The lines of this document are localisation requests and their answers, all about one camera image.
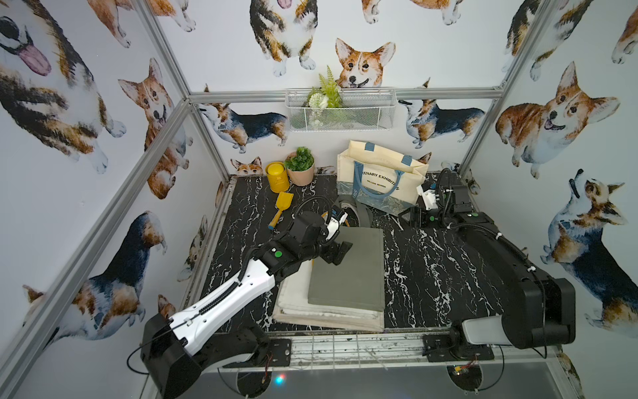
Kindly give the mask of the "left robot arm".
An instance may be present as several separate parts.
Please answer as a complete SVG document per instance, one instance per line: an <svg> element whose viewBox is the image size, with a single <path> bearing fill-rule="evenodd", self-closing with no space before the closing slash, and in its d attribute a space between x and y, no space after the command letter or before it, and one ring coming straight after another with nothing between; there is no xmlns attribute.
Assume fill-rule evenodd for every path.
<svg viewBox="0 0 638 399"><path fill-rule="evenodd" d="M159 398L177 398L213 367L270 369L287 359L279 341L257 326L220 334L219 329L255 299L271 291L304 264L322 258L339 265L352 243L337 242L347 212L322 196L326 212L298 207L287 229L245 252L239 272L199 302L170 318L154 316L146 323L141 345L144 373Z"/></svg>

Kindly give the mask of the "cream canvas bag with print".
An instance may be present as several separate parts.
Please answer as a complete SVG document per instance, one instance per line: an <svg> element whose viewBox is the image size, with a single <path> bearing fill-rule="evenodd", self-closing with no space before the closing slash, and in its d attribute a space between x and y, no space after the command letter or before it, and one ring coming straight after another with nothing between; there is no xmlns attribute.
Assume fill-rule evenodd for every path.
<svg viewBox="0 0 638 399"><path fill-rule="evenodd" d="M383 312L307 303L277 303L272 317L280 323L316 326L327 329L365 332L382 332L385 329Z"/></svg>

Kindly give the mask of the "cream bag with blue handles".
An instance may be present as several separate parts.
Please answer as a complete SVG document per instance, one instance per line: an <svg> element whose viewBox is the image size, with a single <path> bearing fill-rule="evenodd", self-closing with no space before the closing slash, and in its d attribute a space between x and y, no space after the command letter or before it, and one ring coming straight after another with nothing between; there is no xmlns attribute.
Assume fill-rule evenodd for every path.
<svg viewBox="0 0 638 399"><path fill-rule="evenodd" d="M350 141L337 156L337 192L398 216L416 205L429 165L372 142Z"/></svg>

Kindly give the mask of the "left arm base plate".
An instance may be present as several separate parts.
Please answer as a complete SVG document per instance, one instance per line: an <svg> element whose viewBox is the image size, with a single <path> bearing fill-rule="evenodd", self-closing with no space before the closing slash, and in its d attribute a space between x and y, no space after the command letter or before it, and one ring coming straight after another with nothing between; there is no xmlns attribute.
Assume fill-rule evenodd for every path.
<svg viewBox="0 0 638 399"><path fill-rule="evenodd" d="M264 349L259 366L272 369L274 367L288 367L291 364L292 340L277 338L270 340Z"/></svg>

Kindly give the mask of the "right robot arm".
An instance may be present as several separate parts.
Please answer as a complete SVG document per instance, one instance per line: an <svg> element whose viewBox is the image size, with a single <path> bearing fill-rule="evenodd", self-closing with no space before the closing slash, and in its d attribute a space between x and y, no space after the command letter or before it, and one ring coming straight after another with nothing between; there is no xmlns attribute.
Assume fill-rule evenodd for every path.
<svg viewBox="0 0 638 399"><path fill-rule="evenodd" d="M462 343L538 349L574 342L573 285L537 267L488 214L475 209L470 189L457 174L444 169L435 184L422 184L416 193L420 199L409 212L411 224L437 225L454 232L480 254L503 283L502 312L458 323L455 328Z"/></svg>

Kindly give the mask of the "white bag with yellow handles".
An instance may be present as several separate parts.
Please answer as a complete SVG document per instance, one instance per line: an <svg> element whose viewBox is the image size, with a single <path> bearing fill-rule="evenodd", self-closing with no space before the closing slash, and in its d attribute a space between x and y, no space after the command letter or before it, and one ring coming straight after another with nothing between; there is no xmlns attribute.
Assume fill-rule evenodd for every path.
<svg viewBox="0 0 638 399"><path fill-rule="evenodd" d="M299 271L281 283L272 314L274 319L281 323L302 324L302 322L292 321L292 319L328 317L342 321L345 319L373 320L382 318L383 312L378 311L310 304L308 292L312 265L312 261L302 263Z"/></svg>

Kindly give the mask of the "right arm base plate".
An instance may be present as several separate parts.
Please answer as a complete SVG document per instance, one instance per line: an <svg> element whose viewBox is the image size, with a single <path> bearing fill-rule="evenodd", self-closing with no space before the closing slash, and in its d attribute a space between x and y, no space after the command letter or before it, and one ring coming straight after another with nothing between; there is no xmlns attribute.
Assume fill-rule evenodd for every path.
<svg viewBox="0 0 638 399"><path fill-rule="evenodd" d="M493 350L486 345L468 343L459 332L427 333L421 338L422 355L429 362L477 362L495 359Z"/></svg>

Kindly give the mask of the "grey-green canvas bag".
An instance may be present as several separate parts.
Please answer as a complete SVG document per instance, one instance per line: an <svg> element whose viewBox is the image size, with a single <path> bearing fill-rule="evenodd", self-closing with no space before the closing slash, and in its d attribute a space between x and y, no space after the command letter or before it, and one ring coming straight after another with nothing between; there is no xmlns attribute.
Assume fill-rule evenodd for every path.
<svg viewBox="0 0 638 399"><path fill-rule="evenodd" d="M351 196L338 196L347 212L336 243L353 244L340 265L313 261L308 302L381 312L385 308L384 233L372 227L372 211Z"/></svg>

